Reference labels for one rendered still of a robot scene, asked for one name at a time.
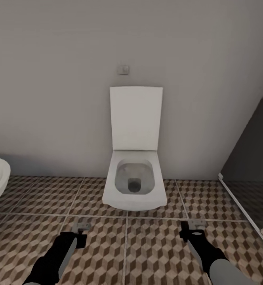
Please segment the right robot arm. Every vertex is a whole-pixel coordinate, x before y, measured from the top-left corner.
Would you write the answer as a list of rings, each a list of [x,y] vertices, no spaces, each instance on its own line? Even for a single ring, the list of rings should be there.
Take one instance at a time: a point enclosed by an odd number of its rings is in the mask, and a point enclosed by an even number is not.
[[[205,226],[202,219],[189,219],[189,230],[181,230],[180,238],[188,243],[190,252],[203,271],[208,274],[213,285],[258,285],[233,265],[220,248],[215,248],[206,239],[204,230],[195,226]]]

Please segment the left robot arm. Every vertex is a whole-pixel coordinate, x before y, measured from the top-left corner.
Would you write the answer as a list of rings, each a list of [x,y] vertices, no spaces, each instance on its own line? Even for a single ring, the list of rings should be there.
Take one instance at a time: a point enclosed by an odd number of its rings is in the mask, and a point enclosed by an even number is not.
[[[22,285],[55,285],[59,282],[75,249],[85,248],[87,235],[78,231],[91,230],[90,223],[75,223],[71,232],[61,232],[46,255],[34,264]]]

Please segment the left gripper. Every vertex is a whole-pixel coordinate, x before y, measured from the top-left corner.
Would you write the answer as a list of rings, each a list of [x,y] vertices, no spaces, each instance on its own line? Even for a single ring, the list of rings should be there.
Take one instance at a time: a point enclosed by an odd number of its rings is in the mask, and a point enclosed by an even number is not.
[[[76,249],[77,248],[85,248],[87,235],[86,234],[83,234],[83,235],[74,234],[74,236],[77,237]]]

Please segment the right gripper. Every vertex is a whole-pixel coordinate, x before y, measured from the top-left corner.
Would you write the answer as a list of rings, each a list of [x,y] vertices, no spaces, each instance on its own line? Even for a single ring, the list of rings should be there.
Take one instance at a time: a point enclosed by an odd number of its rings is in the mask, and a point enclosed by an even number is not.
[[[202,233],[204,236],[205,236],[205,233],[204,233],[204,230],[181,230],[179,232],[179,235],[180,235],[180,238],[183,238],[183,241],[185,243],[187,243],[187,240],[189,238],[189,235],[192,233],[192,232],[200,232]]]

